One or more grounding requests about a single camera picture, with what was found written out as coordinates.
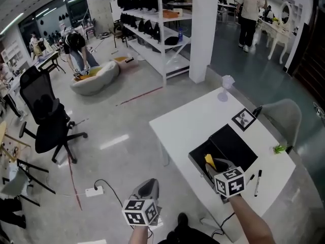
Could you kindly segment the person's left forearm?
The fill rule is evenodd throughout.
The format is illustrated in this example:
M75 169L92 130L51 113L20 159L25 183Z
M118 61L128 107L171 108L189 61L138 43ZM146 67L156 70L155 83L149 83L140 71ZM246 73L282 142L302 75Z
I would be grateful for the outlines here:
M147 244L148 226L135 226L128 244Z

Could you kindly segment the white vanity table with mirror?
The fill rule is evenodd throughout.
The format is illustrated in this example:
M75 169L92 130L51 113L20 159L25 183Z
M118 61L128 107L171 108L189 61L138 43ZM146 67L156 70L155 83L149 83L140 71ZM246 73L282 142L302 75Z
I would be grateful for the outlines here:
M290 39L290 33L292 32L292 24L293 21L293 12L291 8L291 4L289 2L284 2L280 7L280 18L278 21L274 21L272 24L259 21L258 24L258 41L260 40L260 35L262 31L265 31L268 36L267 47L269 43L272 41L272 46L270 49L270 53L268 55L268 60L272 58L273 52L275 50L276 45L282 45L283 50L280 55L279 63L283 64L283 56L287 51L288 43Z

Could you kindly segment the black office chair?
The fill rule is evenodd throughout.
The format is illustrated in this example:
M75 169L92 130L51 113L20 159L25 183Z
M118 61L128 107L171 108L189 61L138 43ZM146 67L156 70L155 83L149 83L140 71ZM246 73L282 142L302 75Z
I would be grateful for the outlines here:
M35 151L38 154L54 149L52 162L56 163L56 156L64 147L73 164L77 159L73 157L68 146L70 140L78 137L87 138L85 132L69 135L68 132L76 124L68 116L64 105L55 97L48 71L39 71L35 66L30 67L20 77L20 95L29 108L35 123L38 125L34 134L23 123L19 137L28 134L35 140Z

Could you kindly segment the grey beanbag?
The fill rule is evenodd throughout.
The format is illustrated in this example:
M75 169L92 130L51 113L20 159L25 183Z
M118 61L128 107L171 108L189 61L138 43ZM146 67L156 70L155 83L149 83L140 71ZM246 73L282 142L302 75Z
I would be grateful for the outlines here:
M80 81L72 79L70 83L71 90L82 96L95 95L105 86L111 84L120 74L120 68L115 61L109 61L91 69L95 68L101 68L101 70L94 77Z

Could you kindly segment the white power strip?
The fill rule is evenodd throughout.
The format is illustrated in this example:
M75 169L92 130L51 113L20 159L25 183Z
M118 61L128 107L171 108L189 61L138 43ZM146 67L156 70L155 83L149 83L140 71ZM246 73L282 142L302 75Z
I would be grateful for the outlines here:
M94 197L94 196L102 195L103 193L104 190L102 186L93 187L85 190L86 197Z

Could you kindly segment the white metal shelf rack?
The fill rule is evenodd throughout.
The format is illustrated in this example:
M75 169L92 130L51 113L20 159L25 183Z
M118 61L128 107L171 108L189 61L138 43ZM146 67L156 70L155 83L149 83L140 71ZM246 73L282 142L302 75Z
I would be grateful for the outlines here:
M190 37L183 33L182 42L178 42L174 46L165 45L166 38L178 36L178 30L182 28L181 22L188 23L192 19L191 12L189 10L182 10L175 4L176 1L182 2L183 0L158 0L158 12L140 12L138 10L124 12L121 9L121 13L137 16L136 24L141 19L144 19L144 21L150 20L153 27L156 23L159 24L160 42L130 27L128 24L122 25L125 34L132 39L129 42L131 48L162 76L164 85L166 85L168 78L186 73L190 67L189 60L181 55L181 51L190 44ZM182 16L166 19L163 18L163 10L179 11L182 13Z

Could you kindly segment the person's right forearm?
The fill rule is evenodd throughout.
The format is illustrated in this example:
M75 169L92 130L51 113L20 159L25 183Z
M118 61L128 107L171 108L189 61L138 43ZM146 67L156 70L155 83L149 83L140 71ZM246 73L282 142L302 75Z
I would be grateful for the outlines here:
M240 195L229 198L249 244L276 244L270 227Z

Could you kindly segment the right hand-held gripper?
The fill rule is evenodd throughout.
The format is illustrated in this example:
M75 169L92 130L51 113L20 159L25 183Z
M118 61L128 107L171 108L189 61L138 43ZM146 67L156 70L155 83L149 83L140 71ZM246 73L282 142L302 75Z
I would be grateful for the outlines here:
M241 167L227 159L213 158L213 161L216 170L207 163L205 168L217 194L228 199L245 190L246 179Z

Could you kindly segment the orange cushion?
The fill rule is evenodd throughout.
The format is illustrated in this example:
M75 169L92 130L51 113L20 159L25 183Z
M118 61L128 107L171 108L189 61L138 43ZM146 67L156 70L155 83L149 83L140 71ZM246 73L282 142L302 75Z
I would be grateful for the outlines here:
M74 75L74 80L75 81L80 81L80 80L85 80L90 77L94 77L97 75L97 73L101 70L101 68L95 68L91 69L87 75L81 75L81 74L75 74Z

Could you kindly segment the black picture frame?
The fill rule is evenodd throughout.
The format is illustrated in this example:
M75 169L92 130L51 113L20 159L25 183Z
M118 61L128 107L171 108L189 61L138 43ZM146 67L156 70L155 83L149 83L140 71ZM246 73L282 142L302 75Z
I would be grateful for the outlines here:
M256 117L246 108L232 117L232 121L244 132L256 120Z

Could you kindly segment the large black marker pen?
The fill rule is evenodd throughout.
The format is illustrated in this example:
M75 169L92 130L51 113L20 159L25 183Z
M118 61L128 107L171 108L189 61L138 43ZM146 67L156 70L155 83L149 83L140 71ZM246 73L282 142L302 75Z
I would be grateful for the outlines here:
M260 183L261 177L262 177L262 170L260 169L258 171L256 186L255 186L255 190L254 190L254 197L258 196L258 189L259 189L259 183Z

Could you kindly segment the person's black trousers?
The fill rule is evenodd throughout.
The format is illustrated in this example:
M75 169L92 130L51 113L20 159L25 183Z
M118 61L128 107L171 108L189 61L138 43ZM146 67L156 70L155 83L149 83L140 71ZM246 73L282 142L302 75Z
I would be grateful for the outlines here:
M177 226L158 244L220 244L207 234L189 226Z

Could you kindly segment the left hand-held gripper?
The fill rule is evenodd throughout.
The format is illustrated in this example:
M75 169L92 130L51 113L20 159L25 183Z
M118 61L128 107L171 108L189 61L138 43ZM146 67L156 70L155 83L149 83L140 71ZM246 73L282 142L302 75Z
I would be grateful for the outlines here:
M150 226L159 216L159 182L152 178L134 188L122 206L122 214L130 226Z

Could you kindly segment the black box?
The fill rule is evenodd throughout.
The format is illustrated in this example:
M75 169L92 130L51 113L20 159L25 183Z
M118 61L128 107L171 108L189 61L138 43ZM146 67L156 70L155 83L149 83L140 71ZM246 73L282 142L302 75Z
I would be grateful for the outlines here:
M211 135L207 141L192 150L188 156L206 182L214 187L214 179L206 169L207 155L211 156L212 167L217 173L235 167L241 167L246 171L257 159L253 150L229 125L225 125Z

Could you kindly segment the yellow object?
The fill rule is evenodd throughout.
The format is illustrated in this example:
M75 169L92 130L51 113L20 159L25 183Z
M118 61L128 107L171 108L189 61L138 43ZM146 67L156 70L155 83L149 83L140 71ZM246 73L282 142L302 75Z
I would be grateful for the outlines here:
M207 164L209 164L211 167L213 167L216 170L216 166L214 164L213 158L211 156L211 154L207 154L205 155L205 161Z

